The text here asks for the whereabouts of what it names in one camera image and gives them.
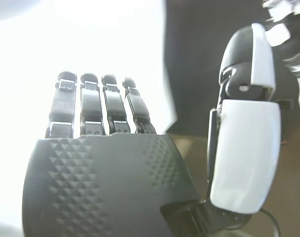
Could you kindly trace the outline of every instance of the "wire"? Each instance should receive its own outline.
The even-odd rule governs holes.
[[[275,217],[263,208],[260,210],[260,212],[264,213],[271,219],[273,226],[274,226],[274,237],[281,237],[282,234],[280,231],[280,227],[279,227],[279,224],[278,224],[277,220],[275,219]]]

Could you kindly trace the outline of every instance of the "brown surface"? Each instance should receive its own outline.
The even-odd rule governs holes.
[[[207,188],[207,139],[181,136],[173,138],[191,170],[197,190],[204,197]],[[264,208],[278,220],[284,237],[300,237],[300,129],[294,131],[291,141],[281,147],[276,176]],[[255,214],[243,231],[254,237],[273,237],[271,221],[262,213]],[[243,234],[221,233],[217,236],[238,237]]]

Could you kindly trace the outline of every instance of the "brown floor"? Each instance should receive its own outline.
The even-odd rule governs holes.
[[[189,166],[200,195],[206,193],[207,139],[173,136],[176,146]],[[300,237],[300,129],[294,131],[288,144],[282,145],[277,173],[264,208],[271,212],[281,227],[282,236]],[[224,232],[219,237],[273,237],[270,219],[255,214],[242,232]]]

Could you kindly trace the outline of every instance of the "textured grip pad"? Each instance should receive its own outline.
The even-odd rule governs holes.
[[[161,206],[199,199],[168,135],[39,140],[23,193],[26,237],[172,237]]]

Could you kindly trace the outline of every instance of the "black cable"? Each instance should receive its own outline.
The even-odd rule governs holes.
[[[274,237],[281,237],[282,234],[280,231],[280,227],[279,227],[279,224],[278,224],[277,220],[275,219],[275,217],[263,208],[260,210],[260,212],[264,213],[271,219],[273,226],[274,226]]]

